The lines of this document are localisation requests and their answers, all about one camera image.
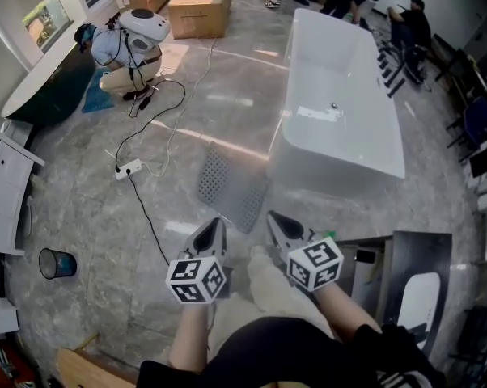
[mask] black mesh trash can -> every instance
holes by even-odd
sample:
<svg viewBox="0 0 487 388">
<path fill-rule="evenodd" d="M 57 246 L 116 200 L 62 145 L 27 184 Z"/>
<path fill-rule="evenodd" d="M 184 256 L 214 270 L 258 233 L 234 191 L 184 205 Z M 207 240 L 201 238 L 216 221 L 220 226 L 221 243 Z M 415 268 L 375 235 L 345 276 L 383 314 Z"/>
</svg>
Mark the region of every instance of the black mesh trash can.
<svg viewBox="0 0 487 388">
<path fill-rule="evenodd" d="M 39 268 L 48 280 L 73 276 L 76 273 L 76 259 L 64 251 L 42 249 L 39 254 Z"/>
</svg>

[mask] white bathtub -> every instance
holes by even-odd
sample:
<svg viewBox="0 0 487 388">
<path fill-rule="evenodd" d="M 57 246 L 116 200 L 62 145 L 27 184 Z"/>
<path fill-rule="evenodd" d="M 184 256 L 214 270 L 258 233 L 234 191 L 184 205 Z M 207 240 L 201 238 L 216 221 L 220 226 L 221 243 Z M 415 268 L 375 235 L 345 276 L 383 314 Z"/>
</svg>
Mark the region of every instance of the white bathtub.
<svg viewBox="0 0 487 388">
<path fill-rule="evenodd" d="M 275 180 L 356 196 L 405 177 L 400 128 L 378 55 L 369 32 L 295 11 L 285 107 L 270 150 Z"/>
</svg>

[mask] motion capture device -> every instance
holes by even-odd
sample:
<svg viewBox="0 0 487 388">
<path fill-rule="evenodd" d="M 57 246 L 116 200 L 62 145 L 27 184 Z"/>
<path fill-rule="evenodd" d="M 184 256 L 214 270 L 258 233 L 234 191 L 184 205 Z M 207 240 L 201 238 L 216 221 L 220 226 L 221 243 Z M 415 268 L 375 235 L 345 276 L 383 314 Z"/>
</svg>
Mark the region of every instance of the motion capture device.
<svg viewBox="0 0 487 388">
<path fill-rule="evenodd" d="M 219 217 L 188 237 L 178 259 L 170 262 L 166 277 L 166 284 L 179 303 L 214 301 L 227 281 L 222 270 L 226 253 L 226 225 Z"/>
<path fill-rule="evenodd" d="M 267 213 L 274 246 L 286 263 L 286 275 L 308 292 L 339 278 L 344 256 L 330 238 L 275 211 Z"/>
<path fill-rule="evenodd" d="M 136 53 L 148 53 L 170 33 L 170 23 L 147 9 L 126 11 L 118 21 L 129 49 Z"/>
</svg>

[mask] beige pants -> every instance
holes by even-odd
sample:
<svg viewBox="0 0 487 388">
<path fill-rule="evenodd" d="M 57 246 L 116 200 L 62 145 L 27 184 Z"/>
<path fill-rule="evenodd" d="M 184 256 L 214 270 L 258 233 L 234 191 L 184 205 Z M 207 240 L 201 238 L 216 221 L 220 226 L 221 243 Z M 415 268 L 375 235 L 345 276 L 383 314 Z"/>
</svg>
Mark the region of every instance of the beige pants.
<svg viewBox="0 0 487 388">
<path fill-rule="evenodd" d="M 151 52 L 145 56 L 145 59 L 151 59 L 152 57 L 156 57 L 161 53 L 159 47 L 152 49 Z M 133 70 L 133 82 L 130 79 L 129 68 L 122 67 L 120 69 L 113 70 L 109 74 L 105 74 L 100 79 L 100 88 L 102 91 L 117 93 L 117 94 L 125 94 L 127 92 L 132 91 L 140 91 L 145 87 L 148 81 L 151 81 L 155 78 L 157 72 L 159 72 L 159 68 L 161 67 L 161 60 L 155 61 L 150 63 L 149 65 L 144 65 L 139 68 L 139 72 L 143 77 L 144 85 L 141 83 L 141 76 L 139 76 L 139 72 L 137 69 Z"/>
<path fill-rule="evenodd" d="M 209 337 L 210 359 L 217 355 L 223 343 L 235 331 L 252 321 L 268 316 L 305 319 L 333 338 L 324 316 L 308 297 L 290 286 L 289 281 L 273 265 L 263 247 L 252 249 L 248 275 L 254 303 L 233 293 L 229 299 L 217 304 L 217 313 Z"/>
</svg>

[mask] wire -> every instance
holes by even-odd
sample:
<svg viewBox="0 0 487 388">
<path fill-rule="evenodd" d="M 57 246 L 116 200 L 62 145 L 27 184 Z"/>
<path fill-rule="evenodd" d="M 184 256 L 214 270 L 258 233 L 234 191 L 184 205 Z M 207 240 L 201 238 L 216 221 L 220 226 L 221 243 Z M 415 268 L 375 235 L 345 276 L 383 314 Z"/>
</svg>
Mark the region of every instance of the wire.
<svg viewBox="0 0 487 388">
<path fill-rule="evenodd" d="M 99 36 L 99 35 L 101 35 L 103 32 L 113 32 L 114 30 L 119 30 L 119 31 L 120 31 L 120 41 L 119 41 L 119 43 L 118 43 L 118 45 L 117 45 L 117 52 L 116 52 L 116 56 L 115 56 L 113 59 L 111 59 L 110 61 L 108 61 L 107 63 L 105 63 L 105 64 L 98 62 L 98 61 L 97 61 L 97 60 L 94 58 L 94 59 L 95 59 L 95 62 L 96 62 L 98 65 L 100 65 L 100 66 L 107 66 L 107 65 L 110 65 L 111 63 L 113 63 L 113 62 L 116 60 L 117 55 L 119 55 L 119 54 L 120 54 L 120 49 L 121 49 L 121 35 L 122 35 L 122 33 L 123 33 L 123 32 L 122 32 L 122 30 L 123 30 L 123 29 L 112 29 L 112 30 L 110 30 L 110 29 L 109 29 L 109 30 L 103 30 L 103 31 L 101 31 L 100 33 L 98 33 L 98 36 Z"/>
<path fill-rule="evenodd" d="M 145 84 L 145 81 L 143 79 L 143 75 L 141 74 L 141 70 L 139 70 L 139 65 L 136 63 L 136 61 L 133 58 L 132 49 L 130 49 L 129 33 L 125 33 L 125 46 L 127 47 L 127 50 L 129 51 L 129 55 L 130 55 L 130 58 L 132 59 L 132 62 L 136 65 L 136 69 L 138 70 L 138 73 L 139 73 L 139 78 L 141 79 L 141 86 L 144 88 L 144 87 L 146 87 L 146 84 Z M 133 87 L 137 91 L 138 89 L 136 87 L 136 82 L 133 79 L 132 79 L 132 83 L 133 83 Z"/>
<path fill-rule="evenodd" d="M 136 114 L 135 114 L 135 115 L 132 115 L 132 110 L 133 110 L 133 107 L 135 106 L 135 104 L 136 104 L 136 102 L 137 102 L 138 100 L 141 100 L 141 99 L 143 99 L 143 98 L 145 98 L 145 97 L 146 97 L 146 93 L 147 93 L 147 92 L 148 92 L 148 88 L 145 88 L 142 96 L 139 96 L 139 97 L 134 96 L 134 97 L 133 97 L 132 107 L 130 107 L 130 112 L 129 112 L 129 116 L 130 116 L 131 118 L 137 118 L 137 117 L 138 117 L 138 113 L 139 113 L 139 108 L 140 108 L 140 107 L 138 107 L 138 109 L 136 109 Z M 152 95 L 154 94 L 154 92 L 155 92 L 155 86 L 154 86 L 154 90 L 152 91 L 152 93 L 151 93 L 151 95 L 149 96 L 149 98 L 151 98 L 151 97 L 152 97 Z"/>
<path fill-rule="evenodd" d="M 213 47 L 217 39 L 215 38 L 213 40 L 213 43 L 210 46 L 210 55 L 208 56 L 208 67 L 205 70 L 204 74 L 195 82 L 195 85 L 193 86 L 193 91 L 192 94 L 189 96 L 188 102 L 184 106 L 184 109 L 182 112 L 177 116 L 176 124 L 173 127 L 172 134 L 168 138 L 168 142 L 166 143 L 166 161 L 164 162 L 163 169 L 159 172 L 158 178 L 162 177 L 164 173 L 166 172 L 166 169 L 168 168 L 168 164 L 170 163 L 170 142 L 172 142 L 172 138 L 177 132 L 177 126 L 179 125 L 180 118 L 182 118 L 182 115 L 188 110 L 189 103 L 191 102 L 193 96 L 195 95 L 195 91 L 197 90 L 197 86 L 200 83 L 200 81 L 208 74 L 208 72 L 211 69 L 211 56 L 213 55 Z"/>
<path fill-rule="evenodd" d="M 159 251 L 161 252 L 161 256 L 163 257 L 166 264 L 168 266 L 170 266 L 170 262 L 168 262 L 168 259 L 164 255 L 163 249 L 161 248 L 161 243 L 159 242 L 159 239 L 157 238 L 157 234 L 155 233 L 154 225 L 152 224 L 152 220 L 148 217 L 148 214 L 146 213 L 146 210 L 145 210 L 145 205 L 143 204 L 141 197 L 138 194 L 138 189 L 136 188 L 136 184 L 134 183 L 134 181 L 132 180 L 132 177 L 130 176 L 130 171 L 127 171 L 127 176 L 129 177 L 130 183 L 132 183 L 132 185 L 133 185 L 133 190 L 136 192 L 136 197 L 138 198 L 139 203 L 141 204 L 141 207 L 143 209 L 145 217 L 148 220 L 148 222 L 150 223 L 150 228 L 152 229 L 152 234 L 154 235 L 155 242 L 157 243 L 157 247 L 158 247 Z"/>
<path fill-rule="evenodd" d="M 150 169 L 150 166 L 146 162 L 141 162 L 141 164 L 143 164 L 146 168 L 148 168 L 148 171 L 152 174 L 153 177 L 159 178 L 159 176 L 157 174 L 152 172 L 152 170 Z"/>
<path fill-rule="evenodd" d="M 152 122 L 152 121 L 153 121 L 155 118 L 157 118 L 159 115 L 161 115 L 161 114 L 163 114 L 163 113 L 165 113 L 165 112 L 171 111 L 172 109 L 175 109 L 175 108 L 179 107 L 179 106 L 180 106 L 180 105 L 181 105 L 181 104 L 184 102 L 184 98 L 186 98 L 186 88 L 185 88 L 185 87 L 184 87 L 184 85 L 183 85 L 182 83 L 180 83 L 180 82 L 173 81 L 173 80 L 171 80 L 171 79 L 165 79 L 165 80 L 163 80 L 163 81 L 158 82 L 158 83 L 156 83 L 156 84 L 155 84 L 155 86 L 154 86 L 154 91 L 155 91 L 155 88 L 156 88 L 157 86 L 159 86 L 161 83 L 165 83 L 165 82 L 174 82 L 174 83 L 176 83 L 177 85 L 180 85 L 180 86 L 182 87 L 182 91 L 183 91 L 183 94 L 182 94 L 182 99 L 180 100 L 180 102 L 179 102 L 177 105 L 174 105 L 174 106 L 172 106 L 172 107 L 170 107 L 170 108 L 166 108 L 164 111 L 161 111 L 161 112 L 159 112 L 159 113 L 155 114 L 155 116 L 154 116 L 153 118 L 151 118 L 151 119 L 150 119 L 148 122 L 146 122 L 146 124 L 144 124 L 144 125 L 143 125 L 143 127 L 142 127 L 142 128 L 139 130 L 139 131 L 137 131 L 136 133 L 133 133 L 132 135 L 130 135 L 129 137 L 125 138 L 125 139 L 124 139 L 124 140 L 121 142 L 120 146 L 118 146 L 118 147 L 117 147 L 116 156 L 114 157 L 114 159 L 115 159 L 115 168 L 116 168 L 116 172 L 119 172 L 119 171 L 120 171 L 120 168 L 119 168 L 119 166 L 117 165 L 117 156 L 118 156 L 118 154 L 120 153 L 120 149 L 121 149 L 121 147 L 123 146 L 123 144 L 125 144 L 125 142 L 127 142 L 127 141 L 128 141 L 130 138 L 135 137 L 135 136 L 136 136 L 136 135 L 138 135 L 139 133 L 142 133 L 142 132 L 145 130 L 145 128 L 148 126 L 148 124 L 149 124 L 150 122 Z"/>
</svg>

